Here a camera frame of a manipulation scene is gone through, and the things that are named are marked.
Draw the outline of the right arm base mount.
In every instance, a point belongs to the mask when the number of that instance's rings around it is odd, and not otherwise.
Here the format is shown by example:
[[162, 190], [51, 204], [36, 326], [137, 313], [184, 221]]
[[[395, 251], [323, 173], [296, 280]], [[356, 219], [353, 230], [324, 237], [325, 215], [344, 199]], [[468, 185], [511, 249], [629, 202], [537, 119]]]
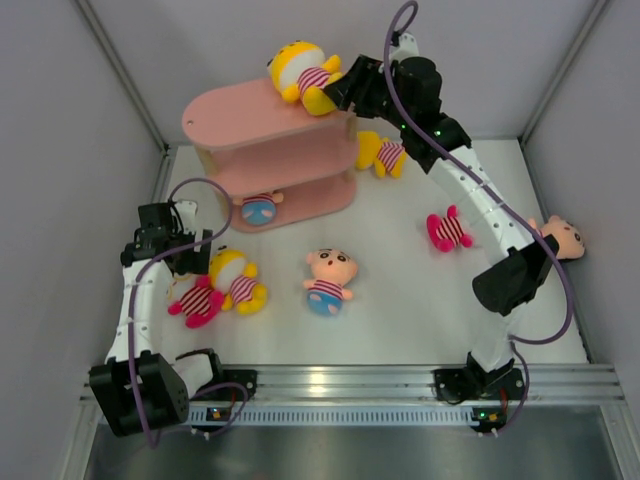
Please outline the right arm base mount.
[[520, 369], [495, 377], [483, 376], [464, 368], [443, 368], [434, 371], [434, 394], [440, 402], [459, 405], [470, 401], [520, 400], [525, 380]]

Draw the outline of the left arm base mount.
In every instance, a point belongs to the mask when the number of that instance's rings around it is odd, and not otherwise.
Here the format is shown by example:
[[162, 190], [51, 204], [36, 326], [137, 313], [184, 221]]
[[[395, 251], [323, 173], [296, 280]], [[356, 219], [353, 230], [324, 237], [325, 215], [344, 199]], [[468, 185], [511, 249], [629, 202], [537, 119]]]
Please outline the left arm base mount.
[[247, 392], [248, 398], [254, 397], [258, 385], [258, 371], [246, 368], [223, 369], [214, 378], [198, 389], [194, 395], [197, 401], [242, 401]]

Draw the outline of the yellow frog plush toy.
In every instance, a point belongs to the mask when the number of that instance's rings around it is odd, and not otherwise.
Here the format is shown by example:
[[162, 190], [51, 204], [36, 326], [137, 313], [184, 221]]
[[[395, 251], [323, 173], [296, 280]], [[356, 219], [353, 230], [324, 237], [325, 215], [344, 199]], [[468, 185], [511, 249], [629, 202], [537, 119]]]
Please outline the yellow frog plush toy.
[[267, 71], [283, 101], [300, 102], [308, 114], [319, 117], [337, 110], [324, 88], [342, 78], [341, 66], [339, 55], [327, 57], [318, 45], [296, 40], [278, 50]]

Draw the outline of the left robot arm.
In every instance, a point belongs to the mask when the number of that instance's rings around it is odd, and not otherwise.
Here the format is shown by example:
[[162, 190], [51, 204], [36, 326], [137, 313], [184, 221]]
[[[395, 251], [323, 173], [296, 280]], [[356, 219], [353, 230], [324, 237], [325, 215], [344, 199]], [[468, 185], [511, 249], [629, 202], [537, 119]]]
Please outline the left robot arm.
[[210, 400], [225, 390], [213, 349], [173, 360], [160, 351], [164, 319], [180, 317], [187, 328], [200, 328], [224, 302], [206, 274], [214, 234], [197, 232], [196, 213], [191, 200], [139, 207], [140, 226], [120, 254], [120, 320], [104, 363], [89, 372], [90, 388], [118, 437], [181, 424], [196, 393]]

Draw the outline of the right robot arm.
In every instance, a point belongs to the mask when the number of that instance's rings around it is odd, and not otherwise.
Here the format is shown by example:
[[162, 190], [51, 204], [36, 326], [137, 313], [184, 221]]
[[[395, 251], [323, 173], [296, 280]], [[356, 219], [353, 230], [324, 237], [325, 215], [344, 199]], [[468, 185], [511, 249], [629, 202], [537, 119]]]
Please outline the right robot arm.
[[382, 62], [360, 56], [322, 91], [339, 110], [395, 127], [409, 157], [449, 195], [486, 254], [489, 267], [471, 288], [491, 319], [480, 328], [464, 366], [435, 372], [438, 399], [521, 400], [526, 377], [514, 366], [516, 327], [525, 304], [560, 266], [560, 239], [538, 232], [500, 197], [470, 137], [442, 112], [441, 84], [435, 64], [424, 57]]

